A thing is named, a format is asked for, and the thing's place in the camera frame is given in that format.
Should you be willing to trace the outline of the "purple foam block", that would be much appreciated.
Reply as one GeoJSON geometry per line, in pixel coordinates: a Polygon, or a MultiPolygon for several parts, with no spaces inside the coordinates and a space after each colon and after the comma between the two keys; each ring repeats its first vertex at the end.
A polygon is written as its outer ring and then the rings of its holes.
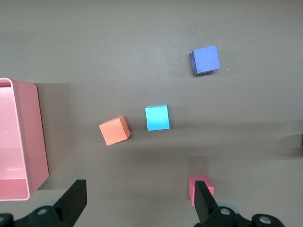
{"type": "Polygon", "coordinates": [[[194,49],[189,54],[189,58],[194,76],[209,73],[221,67],[216,45],[194,49]]]}

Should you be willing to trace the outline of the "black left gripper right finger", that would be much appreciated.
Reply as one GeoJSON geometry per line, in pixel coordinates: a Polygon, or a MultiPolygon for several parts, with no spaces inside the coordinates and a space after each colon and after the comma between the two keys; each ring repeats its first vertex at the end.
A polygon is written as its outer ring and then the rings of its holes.
{"type": "Polygon", "coordinates": [[[255,214],[248,220],[227,206],[219,206],[204,181],[195,182],[195,209],[199,223],[194,227],[284,227],[268,214],[255,214]]]}

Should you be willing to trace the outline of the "pink plastic bin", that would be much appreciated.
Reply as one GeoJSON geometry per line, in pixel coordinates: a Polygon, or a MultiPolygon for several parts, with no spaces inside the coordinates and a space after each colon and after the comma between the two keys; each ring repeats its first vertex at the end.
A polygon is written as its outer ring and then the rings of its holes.
{"type": "Polygon", "coordinates": [[[0,78],[0,201],[26,201],[49,177],[37,85],[0,78]]]}

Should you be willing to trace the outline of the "light blue foam block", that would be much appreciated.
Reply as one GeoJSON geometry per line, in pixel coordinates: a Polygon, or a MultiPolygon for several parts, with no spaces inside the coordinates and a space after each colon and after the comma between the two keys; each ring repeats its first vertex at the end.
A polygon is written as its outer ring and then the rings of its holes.
{"type": "Polygon", "coordinates": [[[153,105],[145,108],[148,131],[170,129],[168,105],[153,105]]]}

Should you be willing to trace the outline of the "red foam block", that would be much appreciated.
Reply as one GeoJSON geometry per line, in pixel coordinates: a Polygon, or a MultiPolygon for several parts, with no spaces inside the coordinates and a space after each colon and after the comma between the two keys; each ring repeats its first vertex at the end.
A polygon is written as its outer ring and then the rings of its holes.
{"type": "Polygon", "coordinates": [[[195,183],[196,181],[204,181],[211,195],[214,195],[214,186],[208,177],[190,177],[189,178],[189,197],[192,206],[195,205],[195,183]]]}

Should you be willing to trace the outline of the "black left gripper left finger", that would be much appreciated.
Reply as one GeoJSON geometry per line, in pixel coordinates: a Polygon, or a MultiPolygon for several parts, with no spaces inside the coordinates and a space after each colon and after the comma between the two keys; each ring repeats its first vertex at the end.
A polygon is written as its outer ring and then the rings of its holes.
{"type": "Polygon", "coordinates": [[[86,180],[76,180],[52,206],[42,206],[15,220],[0,213],[0,227],[73,227],[87,205],[86,180]]]}

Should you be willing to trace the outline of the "brown table cover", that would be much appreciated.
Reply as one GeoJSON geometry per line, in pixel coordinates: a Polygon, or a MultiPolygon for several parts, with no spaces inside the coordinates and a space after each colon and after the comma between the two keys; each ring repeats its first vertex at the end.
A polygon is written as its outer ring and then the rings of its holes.
{"type": "Polygon", "coordinates": [[[193,227],[188,180],[303,227],[303,0],[0,0],[0,78],[37,84],[50,176],[21,218],[86,179],[75,227],[193,227]],[[220,69],[189,54],[216,45],[220,69]],[[145,108],[168,105],[170,129],[145,108]],[[107,146],[99,125],[124,115],[107,146]]]}

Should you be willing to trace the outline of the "orange foam block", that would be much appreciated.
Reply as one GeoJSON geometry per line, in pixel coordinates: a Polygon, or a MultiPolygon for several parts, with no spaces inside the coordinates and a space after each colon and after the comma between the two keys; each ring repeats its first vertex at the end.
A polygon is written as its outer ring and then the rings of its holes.
{"type": "Polygon", "coordinates": [[[107,146],[127,140],[131,135],[124,115],[99,125],[107,146]]]}

